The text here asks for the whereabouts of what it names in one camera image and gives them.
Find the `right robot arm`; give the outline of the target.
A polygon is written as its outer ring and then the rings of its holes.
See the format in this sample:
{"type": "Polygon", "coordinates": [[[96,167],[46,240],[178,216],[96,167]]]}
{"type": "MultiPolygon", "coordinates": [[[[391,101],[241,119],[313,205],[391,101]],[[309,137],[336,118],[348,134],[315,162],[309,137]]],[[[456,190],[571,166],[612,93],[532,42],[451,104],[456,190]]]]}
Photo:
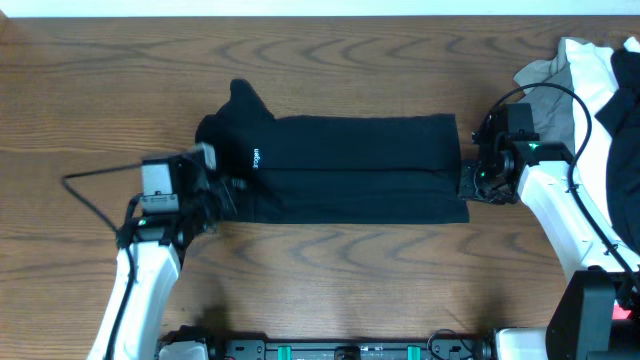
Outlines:
{"type": "Polygon", "coordinates": [[[458,195],[492,205],[520,202],[534,214],[568,285],[548,325],[502,328],[480,359],[636,359],[639,256],[609,227],[562,142],[541,140],[527,103],[494,106],[473,133],[458,195]]]}

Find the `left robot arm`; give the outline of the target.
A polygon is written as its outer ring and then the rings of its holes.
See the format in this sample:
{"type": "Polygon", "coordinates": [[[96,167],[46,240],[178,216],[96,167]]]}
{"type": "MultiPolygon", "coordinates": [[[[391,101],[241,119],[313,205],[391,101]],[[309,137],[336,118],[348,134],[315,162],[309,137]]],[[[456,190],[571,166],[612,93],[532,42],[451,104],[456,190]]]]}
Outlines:
{"type": "Polygon", "coordinates": [[[174,284],[194,238],[235,212],[210,151],[146,159],[143,191],[116,230],[117,272],[90,359],[152,359],[174,284]]]}

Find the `black polo shirt with logo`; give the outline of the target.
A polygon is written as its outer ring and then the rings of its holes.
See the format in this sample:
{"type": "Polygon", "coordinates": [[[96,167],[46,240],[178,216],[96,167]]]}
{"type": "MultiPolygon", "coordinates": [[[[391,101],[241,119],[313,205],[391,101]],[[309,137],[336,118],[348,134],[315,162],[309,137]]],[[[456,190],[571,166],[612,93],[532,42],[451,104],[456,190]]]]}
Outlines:
{"type": "Polygon", "coordinates": [[[200,122],[230,186],[230,220],[269,224],[466,223],[452,114],[275,118],[251,84],[200,122]]]}

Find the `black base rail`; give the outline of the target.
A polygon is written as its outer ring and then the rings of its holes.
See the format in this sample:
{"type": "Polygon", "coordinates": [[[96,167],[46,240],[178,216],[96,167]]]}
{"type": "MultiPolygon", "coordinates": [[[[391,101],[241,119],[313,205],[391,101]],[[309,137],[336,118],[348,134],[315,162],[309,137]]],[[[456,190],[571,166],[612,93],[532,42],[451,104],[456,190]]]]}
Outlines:
{"type": "Polygon", "coordinates": [[[542,328],[505,328],[485,336],[439,329],[424,339],[269,339],[182,327],[158,341],[158,360],[543,360],[542,328]]]}

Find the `white garment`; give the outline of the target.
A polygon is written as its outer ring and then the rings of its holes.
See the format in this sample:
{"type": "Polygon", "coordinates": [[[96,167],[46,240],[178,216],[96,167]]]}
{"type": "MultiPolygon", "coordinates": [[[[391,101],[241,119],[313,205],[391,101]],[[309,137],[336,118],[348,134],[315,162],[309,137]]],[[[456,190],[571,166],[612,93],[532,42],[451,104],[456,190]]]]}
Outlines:
{"type": "Polygon", "coordinates": [[[596,114],[619,89],[611,62],[614,49],[574,38],[566,38],[562,44],[573,92],[578,96],[572,102],[575,147],[586,146],[577,162],[578,177],[598,211],[612,223],[606,168],[613,136],[596,119],[596,114]]]}

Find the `red and grey garment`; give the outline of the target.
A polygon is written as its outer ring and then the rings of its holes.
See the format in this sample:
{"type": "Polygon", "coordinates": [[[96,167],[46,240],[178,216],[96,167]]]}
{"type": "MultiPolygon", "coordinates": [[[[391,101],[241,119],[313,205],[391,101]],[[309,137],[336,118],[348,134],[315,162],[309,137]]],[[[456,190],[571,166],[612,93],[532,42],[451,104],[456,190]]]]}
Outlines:
{"type": "Polygon", "coordinates": [[[613,320],[627,320],[632,317],[632,310],[627,309],[620,305],[618,302],[614,303],[612,319],[613,320]]]}

